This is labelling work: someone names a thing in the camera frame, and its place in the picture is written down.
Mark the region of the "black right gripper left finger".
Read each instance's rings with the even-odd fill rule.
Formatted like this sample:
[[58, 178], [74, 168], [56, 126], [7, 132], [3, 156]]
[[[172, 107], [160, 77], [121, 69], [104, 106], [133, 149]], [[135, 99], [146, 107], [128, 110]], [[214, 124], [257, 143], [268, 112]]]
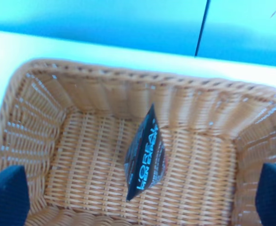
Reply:
[[0, 172], [0, 226], [23, 226], [29, 209], [24, 166], [9, 166]]

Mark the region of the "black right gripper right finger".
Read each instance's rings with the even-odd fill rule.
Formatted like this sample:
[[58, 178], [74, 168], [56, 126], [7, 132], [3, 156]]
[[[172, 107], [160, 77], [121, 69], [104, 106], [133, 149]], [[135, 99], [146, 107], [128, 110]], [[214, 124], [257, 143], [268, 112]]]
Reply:
[[262, 225], [276, 226], [276, 163], [262, 166], [255, 206]]

